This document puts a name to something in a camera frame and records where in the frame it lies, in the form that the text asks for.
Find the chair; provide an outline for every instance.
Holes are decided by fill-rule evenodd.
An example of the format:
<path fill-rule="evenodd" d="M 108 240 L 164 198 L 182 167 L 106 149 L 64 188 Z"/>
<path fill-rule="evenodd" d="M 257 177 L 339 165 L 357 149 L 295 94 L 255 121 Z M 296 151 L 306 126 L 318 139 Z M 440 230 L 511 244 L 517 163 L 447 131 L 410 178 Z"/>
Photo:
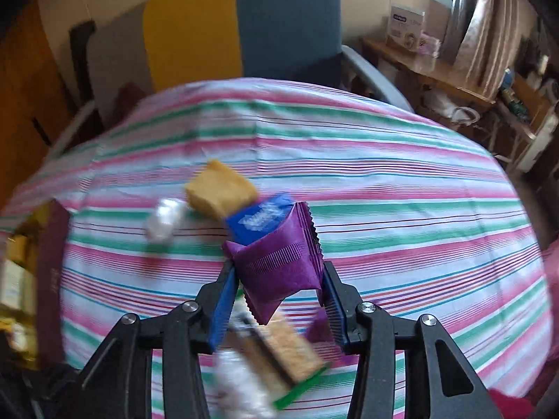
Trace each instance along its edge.
<path fill-rule="evenodd" d="M 149 0 L 91 35 L 87 63 L 94 104 L 79 116 L 85 119 L 96 108 L 110 127 L 118 89 L 128 82 L 147 94 L 237 77 L 339 88 L 342 62 L 378 100 L 413 111 L 387 78 L 342 45 L 340 0 Z M 49 158 L 63 145 L 57 143 Z"/>

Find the clear plastic wrapper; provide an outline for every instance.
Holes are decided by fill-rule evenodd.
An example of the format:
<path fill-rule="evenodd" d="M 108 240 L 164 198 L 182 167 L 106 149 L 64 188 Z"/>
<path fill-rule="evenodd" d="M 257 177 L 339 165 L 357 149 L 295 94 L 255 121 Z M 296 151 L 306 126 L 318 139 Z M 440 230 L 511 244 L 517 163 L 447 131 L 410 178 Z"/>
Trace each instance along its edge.
<path fill-rule="evenodd" d="M 213 362 L 224 419 L 273 419 L 276 410 L 258 375 L 235 350 L 220 349 Z"/>
<path fill-rule="evenodd" d="M 154 244 L 169 243 L 173 233 L 183 223 L 186 208 L 186 202 L 178 198 L 159 200 L 153 213 L 146 221 L 145 234 L 147 240 Z"/>

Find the box with yellow items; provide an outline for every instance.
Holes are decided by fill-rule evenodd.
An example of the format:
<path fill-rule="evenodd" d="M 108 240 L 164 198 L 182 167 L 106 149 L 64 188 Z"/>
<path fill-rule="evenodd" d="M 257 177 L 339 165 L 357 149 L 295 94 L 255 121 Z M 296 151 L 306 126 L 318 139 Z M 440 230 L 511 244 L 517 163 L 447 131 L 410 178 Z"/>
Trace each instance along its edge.
<path fill-rule="evenodd" d="M 56 200 L 35 208 L 6 241 L 0 271 L 0 332 L 23 367 L 63 362 L 60 272 L 70 214 Z"/>

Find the silver bolt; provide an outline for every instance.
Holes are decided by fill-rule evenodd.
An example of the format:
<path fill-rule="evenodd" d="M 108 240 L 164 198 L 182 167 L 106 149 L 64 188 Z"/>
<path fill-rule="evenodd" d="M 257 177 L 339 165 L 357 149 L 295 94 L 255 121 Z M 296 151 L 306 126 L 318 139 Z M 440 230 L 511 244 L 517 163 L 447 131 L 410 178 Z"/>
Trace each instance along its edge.
<path fill-rule="evenodd" d="M 120 320 L 123 324 L 132 324 L 136 322 L 136 316 L 133 313 L 127 313 Z"/>
<path fill-rule="evenodd" d="M 437 324 L 437 319 L 431 315 L 430 313 L 426 313 L 425 315 L 421 315 L 421 321 L 426 326 L 435 326 Z"/>
<path fill-rule="evenodd" d="M 196 301 L 186 301 L 182 304 L 182 309 L 185 312 L 196 312 L 198 310 L 198 303 Z"/>
<path fill-rule="evenodd" d="M 359 310 L 365 313 L 373 313 L 377 307 L 372 302 L 362 302 L 359 304 Z"/>

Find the white box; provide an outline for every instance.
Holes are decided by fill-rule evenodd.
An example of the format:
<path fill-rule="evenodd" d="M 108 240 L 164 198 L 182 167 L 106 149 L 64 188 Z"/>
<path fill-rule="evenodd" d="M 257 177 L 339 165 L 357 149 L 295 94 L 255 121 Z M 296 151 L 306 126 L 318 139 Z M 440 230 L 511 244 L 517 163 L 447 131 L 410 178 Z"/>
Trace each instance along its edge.
<path fill-rule="evenodd" d="M 405 49 L 415 52 L 423 29 L 425 12 L 393 6 L 388 23 L 388 35 Z"/>

